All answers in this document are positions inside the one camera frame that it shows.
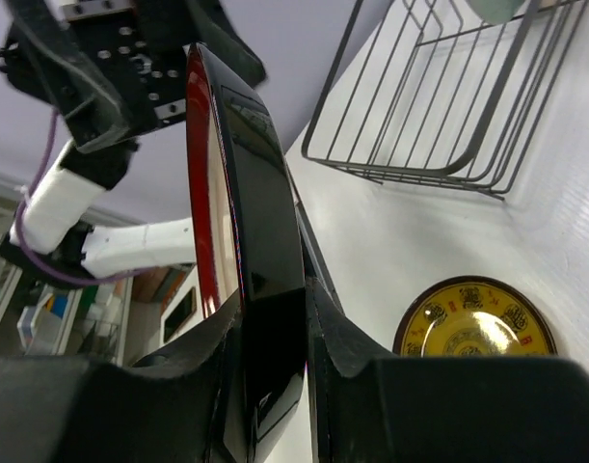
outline yellow plate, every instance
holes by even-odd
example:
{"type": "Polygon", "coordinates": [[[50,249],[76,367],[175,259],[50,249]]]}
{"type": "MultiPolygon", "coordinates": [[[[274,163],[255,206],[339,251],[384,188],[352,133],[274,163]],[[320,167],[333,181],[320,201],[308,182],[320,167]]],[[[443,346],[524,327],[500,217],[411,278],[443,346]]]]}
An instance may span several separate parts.
{"type": "Polygon", "coordinates": [[[392,351],[408,356],[556,354],[551,331],[520,292],[487,277],[456,277],[408,308],[392,351]]]}

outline white table surface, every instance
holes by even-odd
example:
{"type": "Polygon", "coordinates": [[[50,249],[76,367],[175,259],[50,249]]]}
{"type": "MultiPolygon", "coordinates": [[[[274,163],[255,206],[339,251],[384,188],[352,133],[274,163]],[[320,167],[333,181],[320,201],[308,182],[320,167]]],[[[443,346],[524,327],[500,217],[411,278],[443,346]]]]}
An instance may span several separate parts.
{"type": "MultiPolygon", "coordinates": [[[[361,56],[335,85],[336,99],[348,97],[341,83],[360,65],[361,56]]],[[[321,125],[317,133],[323,136],[321,125]]],[[[423,290],[484,275],[537,304],[564,355],[589,371],[589,11],[505,204],[358,179],[303,159],[302,138],[289,166],[344,310],[368,335],[391,349],[404,311],[423,290]]],[[[310,452],[304,397],[268,461],[307,462],[310,452]]]]}

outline white wall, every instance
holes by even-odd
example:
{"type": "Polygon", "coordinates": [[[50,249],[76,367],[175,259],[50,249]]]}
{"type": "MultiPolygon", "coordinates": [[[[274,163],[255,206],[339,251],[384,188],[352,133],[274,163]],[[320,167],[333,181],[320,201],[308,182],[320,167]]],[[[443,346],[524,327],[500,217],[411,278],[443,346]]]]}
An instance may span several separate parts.
{"type": "MultiPolygon", "coordinates": [[[[355,44],[364,42],[387,3],[366,2],[355,44]]],[[[266,64],[270,81],[259,92],[285,148],[310,118],[353,4],[354,0],[224,0],[240,36],[266,64]]],[[[0,1],[0,44],[7,27],[0,1]]],[[[45,105],[14,91],[0,75],[0,173],[23,182],[32,177],[45,144],[48,114],[45,105]]],[[[58,148],[65,138],[63,130],[60,133],[58,148]]],[[[182,124],[150,134],[129,175],[99,206],[146,221],[189,215],[185,165],[182,124]]]]}

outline black wire rack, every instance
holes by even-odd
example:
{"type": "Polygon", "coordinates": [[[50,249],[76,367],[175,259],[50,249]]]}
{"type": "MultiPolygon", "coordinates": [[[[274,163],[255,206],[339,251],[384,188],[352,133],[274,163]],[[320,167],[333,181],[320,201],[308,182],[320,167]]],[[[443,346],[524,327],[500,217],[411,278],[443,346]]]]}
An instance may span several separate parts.
{"type": "Polygon", "coordinates": [[[481,21],[466,0],[394,0],[336,75],[357,0],[303,141],[303,156],[374,181],[511,190],[589,0],[531,0],[481,21]]]}

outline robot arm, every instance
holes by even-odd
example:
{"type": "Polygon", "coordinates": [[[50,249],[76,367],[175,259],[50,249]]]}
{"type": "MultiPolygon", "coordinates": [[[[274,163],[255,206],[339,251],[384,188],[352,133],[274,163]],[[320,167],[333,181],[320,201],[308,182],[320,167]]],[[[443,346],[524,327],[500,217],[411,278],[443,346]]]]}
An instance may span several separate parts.
{"type": "Polygon", "coordinates": [[[80,218],[124,177],[135,139],[184,121],[184,45],[203,41],[250,86],[265,78],[217,0],[81,0],[55,19],[44,1],[6,0],[13,18],[0,71],[52,104],[72,136],[31,194],[0,255],[50,285],[78,287],[123,271],[196,260],[190,218],[129,228],[80,218]],[[68,275],[75,282],[60,278],[68,275]]]}
{"type": "MultiPolygon", "coordinates": [[[[82,215],[102,194],[124,177],[137,149],[133,141],[117,144],[90,155],[66,143],[28,199],[23,212],[23,234],[28,246],[46,264],[58,263],[69,276],[109,278],[121,272],[174,263],[194,262],[196,250],[190,217],[172,222],[135,227],[79,227],[82,215]],[[68,246],[62,244],[73,241],[68,246]]],[[[43,271],[20,249],[17,223],[0,244],[0,255],[32,271],[53,286],[68,287],[43,271]]]]}

